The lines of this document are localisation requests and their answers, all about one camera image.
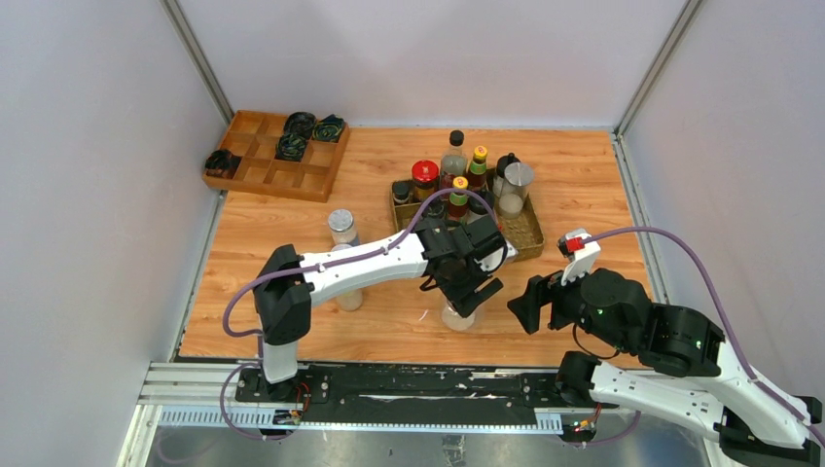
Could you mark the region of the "tall black cap oil bottle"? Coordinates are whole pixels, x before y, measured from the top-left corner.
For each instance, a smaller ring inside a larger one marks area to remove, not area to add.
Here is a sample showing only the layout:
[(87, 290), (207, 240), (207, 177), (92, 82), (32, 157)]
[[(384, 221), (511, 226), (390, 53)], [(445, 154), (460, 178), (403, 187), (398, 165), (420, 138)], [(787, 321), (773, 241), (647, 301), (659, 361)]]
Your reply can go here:
[(453, 179), (463, 176), (467, 167), (464, 149), (465, 135), (461, 130), (453, 130), (448, 138), (448, 148), (441, 158), (440, 188), (447, 189), (453, 185)]

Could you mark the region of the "small black cap bottle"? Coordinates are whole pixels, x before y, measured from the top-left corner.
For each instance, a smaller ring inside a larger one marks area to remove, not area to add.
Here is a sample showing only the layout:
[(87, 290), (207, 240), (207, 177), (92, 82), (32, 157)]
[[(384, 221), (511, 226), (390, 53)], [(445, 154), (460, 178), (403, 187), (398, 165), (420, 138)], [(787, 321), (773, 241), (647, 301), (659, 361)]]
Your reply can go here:
[(423, 217), (428, 219), (444, 219), (446, 212), (447, 208), (444, 201), (436, 198), (427, 205)]

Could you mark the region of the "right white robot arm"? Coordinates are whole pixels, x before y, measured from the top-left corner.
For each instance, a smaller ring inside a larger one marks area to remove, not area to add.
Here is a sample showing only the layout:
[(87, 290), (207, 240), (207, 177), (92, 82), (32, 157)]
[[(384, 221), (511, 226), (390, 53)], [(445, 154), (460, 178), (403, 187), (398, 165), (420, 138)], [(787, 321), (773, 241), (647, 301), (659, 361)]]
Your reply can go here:
[(810, 430), (822, 420), (822, 403), (761, 380), (701, 312), (654, 303), (640, 283), (609, 269), (573, 282), (563, 282), (561, 272), (534, 276), (508, 302), (529, 334), (538, 330), (545, 305), (550, 329), (582, 329), (657, 373), (636, 377), (600, 357), (568, 351), (555, 380), (564, 404), (601, 403), (655, 416), (717, 443), (745, 466), (820, 464), (824, 445)]

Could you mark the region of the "yellow cap chili sauce bottle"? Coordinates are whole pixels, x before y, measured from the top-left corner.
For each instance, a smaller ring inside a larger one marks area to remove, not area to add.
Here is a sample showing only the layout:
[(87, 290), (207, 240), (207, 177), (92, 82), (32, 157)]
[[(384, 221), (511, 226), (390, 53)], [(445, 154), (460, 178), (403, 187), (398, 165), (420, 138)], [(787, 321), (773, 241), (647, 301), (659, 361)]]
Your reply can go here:
[(486, 184), (488, 150), (485, 146), (477, 146), (473, 151), (472, 159), (467, 168), (466, 178), (471, 191), (483, 190)]

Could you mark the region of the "red cap sauce bottle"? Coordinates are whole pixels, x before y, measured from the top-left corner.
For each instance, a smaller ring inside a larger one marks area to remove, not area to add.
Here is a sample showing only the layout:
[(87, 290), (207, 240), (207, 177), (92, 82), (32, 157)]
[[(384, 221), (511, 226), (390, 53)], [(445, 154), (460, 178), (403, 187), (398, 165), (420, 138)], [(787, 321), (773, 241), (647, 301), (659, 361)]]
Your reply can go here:
[(412, 165), (412, 190), (418, 202), (424, 202), (436, 192), (439, 175), (440, 168), (433, 161), (419, 160)]

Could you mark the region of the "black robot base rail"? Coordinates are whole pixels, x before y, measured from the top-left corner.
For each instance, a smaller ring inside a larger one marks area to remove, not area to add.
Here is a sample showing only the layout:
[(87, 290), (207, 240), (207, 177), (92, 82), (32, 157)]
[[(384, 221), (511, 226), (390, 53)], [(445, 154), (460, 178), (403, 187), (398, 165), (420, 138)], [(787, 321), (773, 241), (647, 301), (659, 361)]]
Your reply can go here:
[(603, 407), (567, 402), (556, 371), (400, 364), (308, 364), (278, 383), (262, 369), (243, 367), (222, 393), (244, 409), (269, 410), (264, 436), (296, 428), (499, 432), (558, 435), (588, 443)]

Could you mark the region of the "pale green cap shaker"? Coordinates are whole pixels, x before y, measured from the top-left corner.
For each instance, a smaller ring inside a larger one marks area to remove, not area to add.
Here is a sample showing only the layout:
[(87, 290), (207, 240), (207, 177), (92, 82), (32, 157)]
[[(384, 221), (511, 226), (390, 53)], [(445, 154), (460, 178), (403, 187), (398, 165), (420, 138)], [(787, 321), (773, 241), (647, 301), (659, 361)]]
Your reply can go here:
[(363, 291), (360, 289), (343, 293), (336, 297), (338, 307), (342, 311), (355, 311), (362, 306), (363, 301)]

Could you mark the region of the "steel lid glass jar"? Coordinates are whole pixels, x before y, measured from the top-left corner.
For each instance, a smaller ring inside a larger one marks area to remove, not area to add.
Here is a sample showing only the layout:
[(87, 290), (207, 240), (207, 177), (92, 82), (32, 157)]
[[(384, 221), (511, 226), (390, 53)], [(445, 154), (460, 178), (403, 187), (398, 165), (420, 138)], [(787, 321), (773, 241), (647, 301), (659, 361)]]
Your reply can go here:
[(521, 214), (534, 180), (535, 173), (530, 165), (524, 162), (507, 165), (497, 203), (497, 210), (502, 217), (515, 219)]

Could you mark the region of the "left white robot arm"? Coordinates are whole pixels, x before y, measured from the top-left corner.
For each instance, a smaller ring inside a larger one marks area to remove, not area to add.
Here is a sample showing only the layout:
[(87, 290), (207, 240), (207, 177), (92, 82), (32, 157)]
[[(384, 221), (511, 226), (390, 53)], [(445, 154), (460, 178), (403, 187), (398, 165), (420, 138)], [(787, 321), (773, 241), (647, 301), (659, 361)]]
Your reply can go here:
[(468, 317), (502, 289), (494, 275), (517, 254), (489, 216), (455, 227), (423, 218), (383, 240), (339, 251), (277, 248), (252, 290), (263, 331), (261, 389), (275, 402), (296, 394), (298, 342), (310, 330), (315, 307), (384, 282), (422, 277), (421, 290), (440, 290)]

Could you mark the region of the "small black cap spice jar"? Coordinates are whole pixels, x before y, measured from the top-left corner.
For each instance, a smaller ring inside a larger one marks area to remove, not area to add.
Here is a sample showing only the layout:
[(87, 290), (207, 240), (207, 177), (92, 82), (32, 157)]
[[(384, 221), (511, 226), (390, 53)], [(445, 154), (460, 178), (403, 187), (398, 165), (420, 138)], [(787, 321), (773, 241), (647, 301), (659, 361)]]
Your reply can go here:
[(392, 199), (395, 205), (411, 202), (412, 189), (409, 181), (395, 181), (391, 185)]

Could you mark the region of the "yellow cap green bottle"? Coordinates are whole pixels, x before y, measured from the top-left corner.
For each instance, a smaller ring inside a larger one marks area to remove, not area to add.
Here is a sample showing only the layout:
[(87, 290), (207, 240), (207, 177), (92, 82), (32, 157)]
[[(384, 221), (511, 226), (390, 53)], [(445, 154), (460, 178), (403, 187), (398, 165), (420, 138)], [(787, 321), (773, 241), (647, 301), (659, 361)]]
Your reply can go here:
[(468, 180), (464, 176), (456, 176), (452, 181), (452, 188), (456, 192), (448, 195), (447, 218), (454, 222), (463, 222), (469, 210), (468, 195), (464, 193), (469, 188)]

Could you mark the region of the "silver lid salt jar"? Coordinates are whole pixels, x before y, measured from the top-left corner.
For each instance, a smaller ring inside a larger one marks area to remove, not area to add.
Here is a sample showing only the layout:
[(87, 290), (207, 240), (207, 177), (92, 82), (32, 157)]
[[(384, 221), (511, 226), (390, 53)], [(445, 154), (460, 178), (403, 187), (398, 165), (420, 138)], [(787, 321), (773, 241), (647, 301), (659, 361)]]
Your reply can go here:
[(360, 244), (355, 218), (349, 210), (341, 208), (332, 211), (328, 216), (327, 224), (336, 245), (358, 246)]

